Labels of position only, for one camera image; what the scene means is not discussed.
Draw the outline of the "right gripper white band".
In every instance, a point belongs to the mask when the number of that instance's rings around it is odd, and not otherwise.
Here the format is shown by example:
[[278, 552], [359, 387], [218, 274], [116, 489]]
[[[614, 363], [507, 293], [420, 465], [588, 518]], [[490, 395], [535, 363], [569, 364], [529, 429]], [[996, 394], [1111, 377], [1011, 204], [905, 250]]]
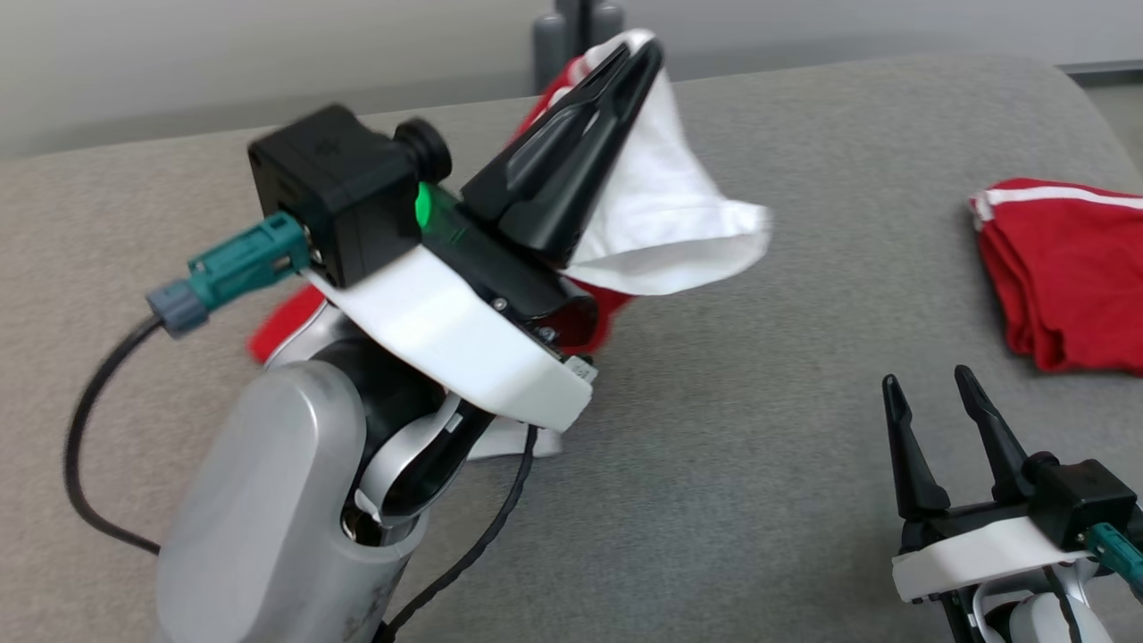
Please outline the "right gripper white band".
[[1034, 488], [1023, 475], [1026, 451], [964, 363], [956, 365], [956, 387], [980, 432], [996, 503], [951, 508], [912, 431], [911, 407], [897, 376], [882, 379], [897, 513], [904, 521], [892, 579], [906, 603], [1089, 556], [1061, 548], [1029, 519], [1025, 503]]

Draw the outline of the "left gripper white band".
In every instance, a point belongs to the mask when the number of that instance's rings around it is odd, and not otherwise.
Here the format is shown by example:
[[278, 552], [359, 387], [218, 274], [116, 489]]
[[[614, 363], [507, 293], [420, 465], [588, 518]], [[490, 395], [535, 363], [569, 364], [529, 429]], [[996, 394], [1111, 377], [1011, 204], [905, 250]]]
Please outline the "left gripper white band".
[[[461, 188], [467, 212], [511, 243], [566, 268], [647, 99], [664, 53], [621, 42]], [[580, 286], [471, 220], [457, 199], [421, 184], [419, 240], [339, 288], [307, 280], [371, 341], [482, 411], [566, 431], [592, 397], [568, 365], [596, 333]]]

